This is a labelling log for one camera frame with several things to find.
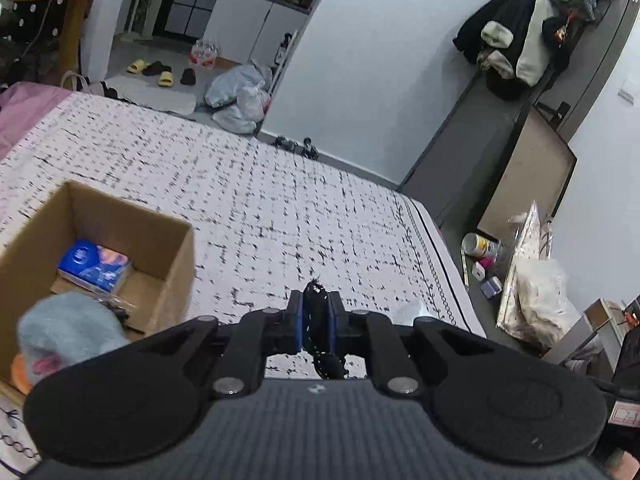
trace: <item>can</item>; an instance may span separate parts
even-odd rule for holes
[[[498,242],[492,242],[476,233],[468,233],[462,240],[462,250],[465,251],[465,254],[474,258],[491,258],[495,260],[499,248],[500,244]]]

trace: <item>slipper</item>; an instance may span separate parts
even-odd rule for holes
[[[162,61],[154,61],[152,64],[142,69],[143,75],[158,75],[162,72],[164,65]]]
[[[162,67],[162,73],[158,78],[158,86],[163,88],[170,88],[174,85],[174,75],[171,73],[171,67],[164,65]]]
[[[187,86],[193,86],[196,84],[196,73],[193,71],[193,68],[184,69],[184,72],[182,72],[182,78],[180,78],[180,83]]]
[[[127,67],[127,72],[129,72],[130,74],[139,74],[148,66],[149,63],[145,62],[142,59],[139,59],[137,61],[134,61]]]

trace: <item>patterned bed sheet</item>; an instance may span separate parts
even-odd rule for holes
[[[424,207],[352,174],[255,139],[75,93],[0,162],[0,244],[69,179],[193,225],[187,318],[237,322],[253,309],[284,308],[291,290],[318,278],[340,292],[347,310],[392,318],[422,300],[434,316],[484,335]],[[364,374],[359,358],[349,358],[348,368]],[[270,358],[267,375],[317,377],[306,354]],[[17,448],[32,449],[22,443],[24,427],[12,428],[0,414],[0,432],[0,465],[24,470]],[[7,471],[0,468],[0,479],[14,478]]]

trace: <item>yellow slipper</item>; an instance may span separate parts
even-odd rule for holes
[[[170,67],[165,66],[164,68],[165,70],[162,71],[158,79],[158,86],[162,86],[164,88],[171,88],[174,85],[174,75],[171,73]]]
[[[137,61],[134,61],[127,67],[127,72],[129,72],[130,74],[139,74],[149,65],[150,63],[147,63],[142,59],[139,59]]]

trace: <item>orange object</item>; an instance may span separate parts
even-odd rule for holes
[[[25,395],[31,391],[31,383],[24,373],[24,358],[22,354],[16,354],[11,363],[11,382]]]

